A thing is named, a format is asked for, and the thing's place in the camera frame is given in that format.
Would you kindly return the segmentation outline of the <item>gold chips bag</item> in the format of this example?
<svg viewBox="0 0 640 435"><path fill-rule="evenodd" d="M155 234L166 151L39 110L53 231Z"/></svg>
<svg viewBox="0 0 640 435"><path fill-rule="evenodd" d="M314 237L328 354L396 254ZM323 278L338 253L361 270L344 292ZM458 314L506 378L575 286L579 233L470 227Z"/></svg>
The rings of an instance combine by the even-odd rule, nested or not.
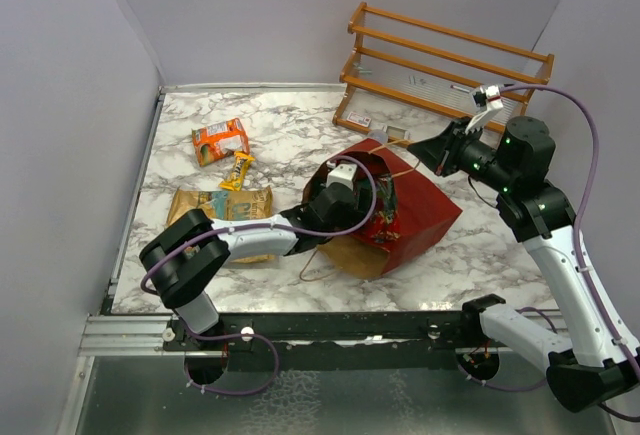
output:
<svg viewBox="0 0 640 435"><path fill-rule="evenodd" d="M273 193L270 187L241 191L187 191L177 189L166 219L166 226L175 223L191 209L202 209L210 219L245 221L272 215Z"/></svg>

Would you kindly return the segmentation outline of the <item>red paper bag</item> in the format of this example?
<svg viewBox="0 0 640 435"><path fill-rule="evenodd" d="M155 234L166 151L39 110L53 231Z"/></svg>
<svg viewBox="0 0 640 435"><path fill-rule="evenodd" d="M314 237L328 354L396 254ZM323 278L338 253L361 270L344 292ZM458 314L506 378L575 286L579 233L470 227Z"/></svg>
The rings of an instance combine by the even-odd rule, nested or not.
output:
<svg viewBox="0 0 640 435"><path fill-rule="evenodd" d="M358 235L360 228L318 247L336 268L355 278L383 277L425 254L462 213L416 166L371 138L339 154L359 160L373 176L377 187L374 212L397 209L400 222L400 238L395 242L371 243Z"/></svg>

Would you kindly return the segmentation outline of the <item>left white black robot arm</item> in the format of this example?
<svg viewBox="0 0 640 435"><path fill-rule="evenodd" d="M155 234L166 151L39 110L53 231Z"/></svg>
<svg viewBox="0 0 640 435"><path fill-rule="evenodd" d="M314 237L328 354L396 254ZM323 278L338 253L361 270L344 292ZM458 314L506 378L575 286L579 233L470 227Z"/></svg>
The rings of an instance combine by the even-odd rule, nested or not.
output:
<svg viewBox="0 0 640 435"><path fill-rule="evenodd" d="M327 183L310 201L260 220L224 221L192 209L139 254L143 292L160 298L186 324L186 337L206 350L220 340L220 315L205 292L225 265L253 256L311 251L364 226L376 204L368 176L352 188Z"/></svg>

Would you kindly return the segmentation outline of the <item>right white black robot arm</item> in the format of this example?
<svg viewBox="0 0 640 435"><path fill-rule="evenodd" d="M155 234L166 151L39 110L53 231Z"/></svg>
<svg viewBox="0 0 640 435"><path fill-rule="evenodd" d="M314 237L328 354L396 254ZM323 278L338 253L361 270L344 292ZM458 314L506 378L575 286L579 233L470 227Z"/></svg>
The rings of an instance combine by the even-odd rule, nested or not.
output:
<svg viewBox="0 0 640 435"><path fill-rule="evenodd" d="M639 342L620 319L607 326L600 310L612 305L588 265L573 207L546 179L555 151L548 127L517 117L491 147L480 131L467 129L469 123L455 120L407 150L438 176L462 171L496 191L500 218L538 266L569 335L546 330L501 297L487 295L464 304L461 338L472 346L492 339L518 353L544 373L556 400L573 413L636 388Z"/></svg>

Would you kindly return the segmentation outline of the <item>yellow M&Ms packet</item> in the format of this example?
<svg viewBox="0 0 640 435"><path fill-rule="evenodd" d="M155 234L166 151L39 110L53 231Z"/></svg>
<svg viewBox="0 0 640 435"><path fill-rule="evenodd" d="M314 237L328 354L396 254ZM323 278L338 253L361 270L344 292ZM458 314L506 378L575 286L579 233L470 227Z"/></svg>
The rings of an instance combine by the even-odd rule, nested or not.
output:
<svg viewBox="0 0 640 435"><path fill-rule="evenodd" d="M233 168L229 176L219 183L219 187L223 190L240 191L243 188L247 171L254 161L255 158L250 154L236 151Z"/></svg>

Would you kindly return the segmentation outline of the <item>orange snack packet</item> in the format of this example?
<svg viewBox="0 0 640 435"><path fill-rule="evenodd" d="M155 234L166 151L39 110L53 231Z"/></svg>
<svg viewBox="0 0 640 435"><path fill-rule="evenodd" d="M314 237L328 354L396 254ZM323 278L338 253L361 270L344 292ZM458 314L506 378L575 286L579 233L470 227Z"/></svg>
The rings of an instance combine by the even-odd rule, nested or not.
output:
<svg viewBox="0 0 640 435"><path fill-rule="evenodd" d="M193 130L191 138L200 167L210 165L235 152L250 154L249 139L239 118Z"/></svg>

